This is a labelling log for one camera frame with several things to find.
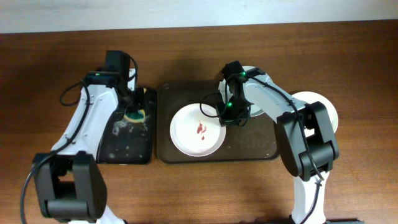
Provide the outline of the white plate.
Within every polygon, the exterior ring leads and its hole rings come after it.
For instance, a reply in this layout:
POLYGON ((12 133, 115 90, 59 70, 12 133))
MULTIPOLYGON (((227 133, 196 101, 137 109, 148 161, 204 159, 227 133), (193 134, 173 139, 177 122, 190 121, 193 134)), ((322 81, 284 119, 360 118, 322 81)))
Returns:
POLYGON ((216 109, 193 103, 179 109, 170 123, 170 137, 176 148, 191 157, 217 151, 226 137, 226 128, 215 117, 216 109))
POLYGON ((300 92, 294 93, 292 96, 298 100, 305 101, 307 103, 314 103, 316 101, 323 103, 326 106, 326 109, 327 109, 327 112, 329 115, 329 119, 330 119, 330 123, 333 128, 333 132, 336 133, 336 131, 338 129, 338 123, 339 123, 338 113, 336 111, 336 108, 333 106, 333 104, 331 103, 330 100, 328 100, 321 94, 315 93, 312 91, 300 91, 300 92))

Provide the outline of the green and yellow sponge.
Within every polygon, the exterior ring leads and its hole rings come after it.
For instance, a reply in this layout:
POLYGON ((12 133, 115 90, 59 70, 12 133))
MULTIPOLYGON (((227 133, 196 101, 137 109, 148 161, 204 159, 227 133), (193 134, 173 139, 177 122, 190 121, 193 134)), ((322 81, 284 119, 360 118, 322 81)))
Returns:
POLYGON ((138 110, 136 112, 124 112, 124 118, 132 123, 143 123, 145 121, 146 112, 145 107, 143 110, 138 110))

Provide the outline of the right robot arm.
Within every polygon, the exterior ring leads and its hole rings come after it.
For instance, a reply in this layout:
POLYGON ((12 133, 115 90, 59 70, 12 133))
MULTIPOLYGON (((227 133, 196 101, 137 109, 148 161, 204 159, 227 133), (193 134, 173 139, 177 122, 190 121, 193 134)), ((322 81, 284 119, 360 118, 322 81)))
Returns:
POLYGON ((326 106, 298 100, 273 83, 260 68, 243 69, 227 63, 223 97, 217 103, 221 126, 242 126, 256 105, 274 122, 275 140, 282 162, 294 178, 292 223, 326 223, 326 180, 340 152, 326 106))

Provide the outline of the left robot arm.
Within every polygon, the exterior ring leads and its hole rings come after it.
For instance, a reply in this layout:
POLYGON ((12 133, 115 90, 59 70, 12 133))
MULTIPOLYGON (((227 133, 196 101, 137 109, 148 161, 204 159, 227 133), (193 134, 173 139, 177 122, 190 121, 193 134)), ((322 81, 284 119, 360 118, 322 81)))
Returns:
POLYGON ((97 165, 107 125, 146 119, 143 88, 136 87, 137 62, 120 50, 106 52, 105 65, 77 84, 80 96, 63 136, 49 153, 38 153, 25 180, 35 183, 41 214, 60 223, 124 223, 107 204, 97 165))

